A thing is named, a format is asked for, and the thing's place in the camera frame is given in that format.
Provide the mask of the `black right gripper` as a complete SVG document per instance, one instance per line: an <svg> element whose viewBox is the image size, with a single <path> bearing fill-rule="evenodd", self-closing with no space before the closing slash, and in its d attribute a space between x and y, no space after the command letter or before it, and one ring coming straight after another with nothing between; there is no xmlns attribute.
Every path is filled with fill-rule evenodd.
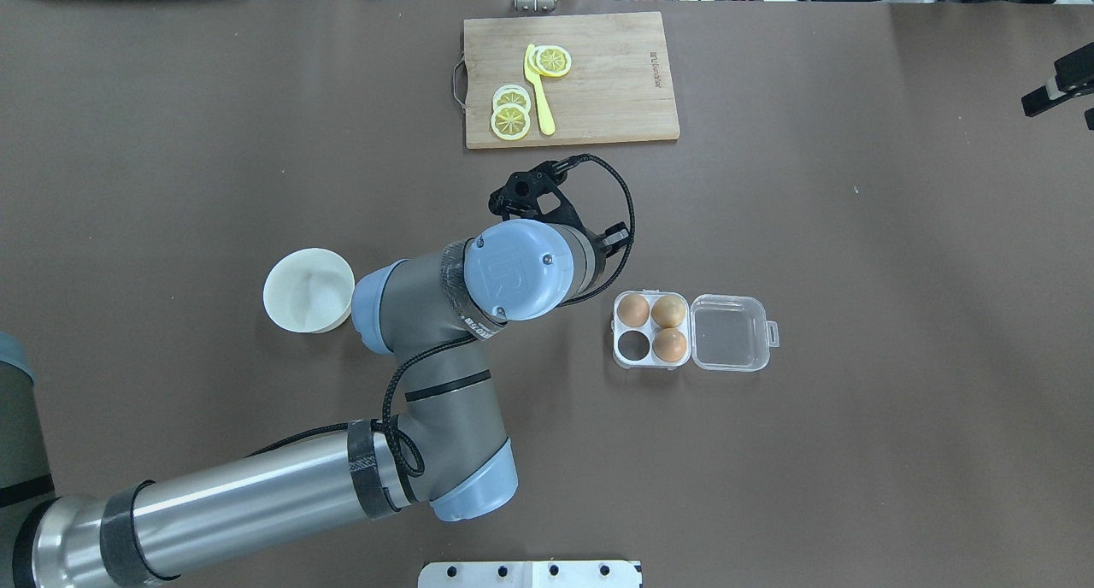
<svg viewBox="0 0 1094 588"><path fill-rule="evenodd" d="M1093 44L1086 44L1054 61L1054 74L1041 87L1023 95L1025 117L1058 108L1072 97L1093 93Z"/></svg>

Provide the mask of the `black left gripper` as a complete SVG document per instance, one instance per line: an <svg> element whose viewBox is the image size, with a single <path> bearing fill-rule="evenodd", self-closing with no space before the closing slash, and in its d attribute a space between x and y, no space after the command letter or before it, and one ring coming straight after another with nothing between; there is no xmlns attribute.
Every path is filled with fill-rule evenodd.
<svg viewBox="0 0 1094 588"><path fill-rule="evenodd" d="M590 245L595 258L609 260L632 249L632 229L626 222L617 222L600 233L590 232Z"/></svg>

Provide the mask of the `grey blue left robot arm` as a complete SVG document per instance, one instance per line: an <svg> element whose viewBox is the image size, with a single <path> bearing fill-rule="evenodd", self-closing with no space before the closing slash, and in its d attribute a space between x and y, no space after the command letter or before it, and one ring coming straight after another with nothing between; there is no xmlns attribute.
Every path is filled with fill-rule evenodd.
<svg viewBox="0 0 1094 588"><path fill-rule="evenodd" d="M353 288L368 350L397 367L380 416L296 433L226 466L142 480L98 501L60 496L22 344L3 333L4 587L160 587L427 501L444 521L491 514L515 494L511 440L482 343L516 320L605 291L632 223L507 220Z"/></svg>

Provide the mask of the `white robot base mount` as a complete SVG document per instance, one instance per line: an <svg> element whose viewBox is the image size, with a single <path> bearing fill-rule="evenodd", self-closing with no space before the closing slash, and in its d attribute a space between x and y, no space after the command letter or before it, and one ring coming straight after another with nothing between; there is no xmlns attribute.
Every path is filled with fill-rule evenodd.
<svg viewBox="0 0 1094 588"><path fill-rule="evenodd" d="M644 587L640 562L538 560L427 563L418 587Z"/></svg>

